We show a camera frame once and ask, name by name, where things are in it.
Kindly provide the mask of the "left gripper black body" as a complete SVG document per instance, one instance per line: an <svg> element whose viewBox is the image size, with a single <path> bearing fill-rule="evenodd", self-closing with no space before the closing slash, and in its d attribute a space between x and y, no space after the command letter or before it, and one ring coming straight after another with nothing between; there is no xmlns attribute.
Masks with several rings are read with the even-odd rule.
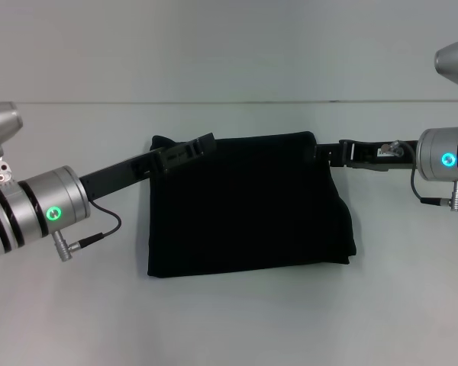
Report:
<svg viewBox="0 0 458 366"><path fill-rule="evenodd" d="M89 201L120 191L150 177L160 169L160 155L163 149L124 160L80 178Z"/></svg>

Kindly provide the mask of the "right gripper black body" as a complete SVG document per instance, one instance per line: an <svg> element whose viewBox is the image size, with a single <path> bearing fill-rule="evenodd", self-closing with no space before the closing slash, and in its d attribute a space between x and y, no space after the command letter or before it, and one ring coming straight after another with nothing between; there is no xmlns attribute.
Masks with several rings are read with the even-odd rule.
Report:
<svg viewBox="0 0 458 366"><path fill-rule="evenodd" d="M386 142L349 142L349 167L387 172L393 169L411 170L412 152L397 140Z"/></svg>

